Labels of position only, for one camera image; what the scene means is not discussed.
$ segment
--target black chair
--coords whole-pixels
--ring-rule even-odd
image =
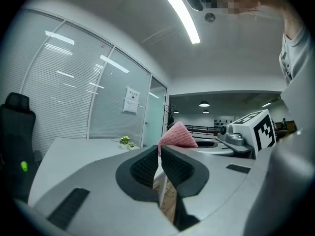
[[[24,202],[42,159],[40,151],[32,148],[36,115],[30,111],[29,101],[27,96],[12,92],[0,106],[1,170],[12,197]]]

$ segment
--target pink towel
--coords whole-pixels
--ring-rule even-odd
[[[183,125],[182,122],[177,122],[173,127],[171,127],[159,140],[158,155],[161,156],[161,146],[162,145],[175,145],[179,147],[198,147],[197,143]]]

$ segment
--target paper sign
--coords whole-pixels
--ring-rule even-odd
[[[138,110],[138,102],[125,99],[123,111],[137,113],[137,110]]]
[[[126,99],[139,102],[140,92],[133,90],[130,87],[127,87]]]

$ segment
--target potted plant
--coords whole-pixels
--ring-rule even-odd
[[[173,114],[174,114],[175,105],[172,106],[172,104],[169,103],[169,106],[167,106],[167,107],[168,107],[168,111],[166,111],[166,110],[164,110],[164,111],[167,112],[167,118],[168,118],[167,130],[169,130],[171,128],[172,123],[174,122]]]
[[[120,147],[121,147],[121,148],[124,148],[124,149],[127,149],[129,141],[130,141],[129,136],[123,136],[123,137],[121,137],[121,138],[120,138],[120,141],[119,141]]]
[[[128,149],[129,150],[134,150],[134,147],[136,146],[136,144],[134,142],[132,143],[128,143]]]

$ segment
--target desk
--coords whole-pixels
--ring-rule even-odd
[[[52,187],[81,169],[83,166],[103,158],[129,152],[112,139],[56,138],[41,162],[31,186],[28,204],[36,202]],[[161,178],[159,198],[163,200],[167,178],[163,174],[161,158],[155,179]]]

